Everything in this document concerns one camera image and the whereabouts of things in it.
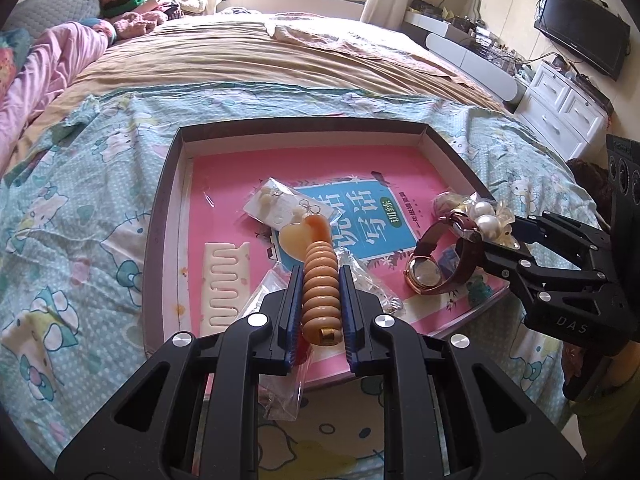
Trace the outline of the pink quilt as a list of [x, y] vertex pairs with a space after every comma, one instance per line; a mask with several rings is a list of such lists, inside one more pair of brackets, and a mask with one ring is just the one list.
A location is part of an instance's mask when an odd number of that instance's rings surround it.
[[1, 168], [9, 166], [26, 127], [63, 93], [116, 39], [113, 25], [99, 18], [46, 29], [1, 98]]

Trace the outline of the dark fluffy stool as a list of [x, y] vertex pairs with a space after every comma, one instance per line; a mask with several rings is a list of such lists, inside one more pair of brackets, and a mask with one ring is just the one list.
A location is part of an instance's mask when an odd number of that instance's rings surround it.
[[611, 222], [613, 187], [608, 172], [593, 162], [580, 158], [570, 159], [568, 168], [578, 185], [584, 188], [597, 206], [597, 212], [606, 223]]

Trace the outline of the white earring card packet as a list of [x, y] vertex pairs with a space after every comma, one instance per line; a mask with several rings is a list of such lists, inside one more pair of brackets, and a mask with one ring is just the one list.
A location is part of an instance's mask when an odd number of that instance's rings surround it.
[[307, 195], [269, 178], [250, 196], [243, 211], [252, 219], [280, 231], [308, 214], [321, 214], [322, 206]]

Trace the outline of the white drawer cabinet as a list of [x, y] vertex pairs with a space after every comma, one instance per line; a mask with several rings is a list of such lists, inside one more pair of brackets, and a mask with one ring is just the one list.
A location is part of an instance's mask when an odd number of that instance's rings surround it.
[[547, 62], [539, 64], [514, 115], [564, 160], [596, 160], [605, 148], [605, 110]]

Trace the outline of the brown strap wristwatch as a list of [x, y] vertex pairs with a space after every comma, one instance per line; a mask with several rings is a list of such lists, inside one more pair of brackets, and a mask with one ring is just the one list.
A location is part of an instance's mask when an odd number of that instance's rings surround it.
[[483, 235], [464, 212], [439, 217], [419, 238], [405, 270], [418, 295], [442, 295], [464, 285], [484, 254]]

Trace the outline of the pink Chinese book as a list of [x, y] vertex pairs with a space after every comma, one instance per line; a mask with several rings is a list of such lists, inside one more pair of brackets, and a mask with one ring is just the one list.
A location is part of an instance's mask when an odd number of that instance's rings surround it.
[[190, 192], [188, 261], [204, 258], [207, 242], [247, 244], [250, 284], [256, 287], [276, 262], [294, 264], [277, 231], [250, 217], [244, 206], [268, 179], [333, 207], [333, 244], [348, 250], [402, 302], [401, 318], [418, 332], [437, 335], [468, 322], [506, 291], [506, 284], [476, 272], [448, 296], [416, 296], [406, 285], [406, 261], [433, 222], [433, 198], [450, 188], [433, 152], [414, 146], [279, 148], [194, 158]]

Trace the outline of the dark cardboard box tray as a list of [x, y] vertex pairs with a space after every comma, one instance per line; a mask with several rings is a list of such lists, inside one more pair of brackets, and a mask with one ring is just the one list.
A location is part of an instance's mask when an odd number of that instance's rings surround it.
[[386, 119], [247, 119], [180, 129], [158, 181], [142, 282], [144, 348], [172, 334], [219, 332], [265, 278], [303, 259], [311, 234], [386, 287], [386, 306], [445, 336], [486, 310], [506, 283], [484, 273], [419, 296], [405, 268], [451, 191], [488, 196], [427, 125]]

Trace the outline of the tan brown bedspread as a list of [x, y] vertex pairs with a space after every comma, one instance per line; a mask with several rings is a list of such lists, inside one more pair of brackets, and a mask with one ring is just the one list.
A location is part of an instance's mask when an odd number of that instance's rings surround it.
[[8, 171], [23, 159], [44, 129], [62, 120], [86, 96], [121, 88], [194, 82], [271, 82], [426, 94], [500, 112], [502, 104], [479, 84], [436, 77], [391, 62], [288, 44], [273, 39], [265, 20], [273, 14], [191, 16], [149, 35], [112, 44], [53, 100], [18, 139]]

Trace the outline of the clear pearl hair claw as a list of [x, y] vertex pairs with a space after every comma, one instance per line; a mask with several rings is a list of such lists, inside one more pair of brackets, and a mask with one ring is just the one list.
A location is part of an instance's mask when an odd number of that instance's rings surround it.
[[475, 223], [484, 240], [512, 249], [521, 248], [512, 234], [515, 214], [503, 202], [481, 198], [477, 193], [461, 195], [448, 191], [433, 198], [432, 208], [436, 217], [451, 211], [461, 212]]

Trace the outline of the orange spiral hair clip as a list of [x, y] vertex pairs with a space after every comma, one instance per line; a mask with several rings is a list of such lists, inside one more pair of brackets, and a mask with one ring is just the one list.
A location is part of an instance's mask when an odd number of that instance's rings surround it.
[[279, 233], [281, 249], [303, 265], [300, 328], [308, 344], [329, 347], [343, 341], [338, 260], [329, 220], [308, 214]]

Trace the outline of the pink floral blanket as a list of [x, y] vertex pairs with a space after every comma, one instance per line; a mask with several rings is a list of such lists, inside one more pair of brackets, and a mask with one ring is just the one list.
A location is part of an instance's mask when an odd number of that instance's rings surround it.
[[401, 32], [344, 18], [280, 13], [265, 20], [268, 34], [275, 40], [358, 58], [387, 61], [409, 70], [462, 81], [456, 66], [420, 47]]

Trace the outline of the bagged gold jewelry packet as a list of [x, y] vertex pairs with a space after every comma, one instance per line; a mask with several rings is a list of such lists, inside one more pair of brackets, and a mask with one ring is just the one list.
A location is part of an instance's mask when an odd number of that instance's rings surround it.
[[356, 289], [368, 292], [378, 298], [385, 313], [395, 315], [404, 308], [400, 298], [380, 278], [370, 273], [367, 267], [350, 250], [339, 247], [335, 249], [335, 253], [338, 264], [340, 266], [348, 266], [350, 272], [352, 272], [352, 279]]

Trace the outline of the black wall television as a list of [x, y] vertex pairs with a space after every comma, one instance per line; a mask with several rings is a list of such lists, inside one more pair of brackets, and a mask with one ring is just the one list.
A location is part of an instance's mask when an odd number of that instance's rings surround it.
[[534, 27], [601, 74], [617, 80], [630, 49], [630, 27], [593, 0], [540, 0]]

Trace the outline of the red bead earrings packet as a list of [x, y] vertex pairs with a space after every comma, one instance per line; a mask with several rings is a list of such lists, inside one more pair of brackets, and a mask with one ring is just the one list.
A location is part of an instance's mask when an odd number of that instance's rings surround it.
[[259, 373], [258, 399], [265, 418], [294, 422], [302, 403], [308, 370], [310, 347], [302, 336], [302, 296], [304, 271], [300, 264], [285, 274], [280, 263], [269, 270], [248, 297], [240, 311], [241, 318], [253, 314], [267, 315], [272, 335], [256, 356], [274, 361], [266, 372]]

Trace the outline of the grey quilted headboard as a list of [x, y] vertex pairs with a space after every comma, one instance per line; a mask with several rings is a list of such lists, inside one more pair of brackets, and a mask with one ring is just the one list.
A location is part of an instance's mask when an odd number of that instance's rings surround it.
[[46, 29], [85, 18], [97, 18], [100, 0], [23, 0], [2, 26], [2, 32], [24, 29], [36, 40]]

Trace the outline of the teal floral pillow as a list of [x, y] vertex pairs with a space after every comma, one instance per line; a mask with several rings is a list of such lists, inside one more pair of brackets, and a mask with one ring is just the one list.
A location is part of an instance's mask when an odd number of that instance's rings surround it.
[[0, 34], [0, 99], [4, 98], [24, 66], [31, 46], [32, 37], [24, 28]]

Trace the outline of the clothes pile on bed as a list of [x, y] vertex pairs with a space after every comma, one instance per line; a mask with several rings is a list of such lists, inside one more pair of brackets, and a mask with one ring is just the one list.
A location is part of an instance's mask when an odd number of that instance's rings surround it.
[[201, 15], [208, 0], [99, 0], [99, 4], [101, 14], [91, 28], [118, 41], [149, 35], [187, 15]]

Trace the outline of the Hello Kitty blue bedsheet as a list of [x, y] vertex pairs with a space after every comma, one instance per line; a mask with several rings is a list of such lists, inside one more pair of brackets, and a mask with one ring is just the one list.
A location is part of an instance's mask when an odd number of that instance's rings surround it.
[[89, 96], [1, 183], [1, 323], [43, 318], [47, 361], [1, 353], [1, 401], [52, 465], [142, 364], [146, 227], [167, 150], [186, 126], [337, 116], [429, 125], [516, 214], [596, 223], [568, 167], [516, 120], [434, 96], [290, 84], [188, 84]]

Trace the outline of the vanity mirror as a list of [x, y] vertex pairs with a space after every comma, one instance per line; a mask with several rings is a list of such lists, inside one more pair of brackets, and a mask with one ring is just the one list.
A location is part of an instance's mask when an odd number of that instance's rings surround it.
[[480, 19], [480, 0], [442, 0], [437, 6], [447, 20], [465, 18], [475, 23]]

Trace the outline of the white grey dressing table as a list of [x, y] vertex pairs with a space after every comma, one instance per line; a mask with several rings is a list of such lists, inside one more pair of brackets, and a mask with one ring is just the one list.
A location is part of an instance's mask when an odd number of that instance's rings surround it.
[[473, 52], [474, 39], [450, 23], [407, 10], [401, 31], [426, 50], [443, 58], [481, 84], [514, 112], [524, 96], [524, 87], [516, 79]]

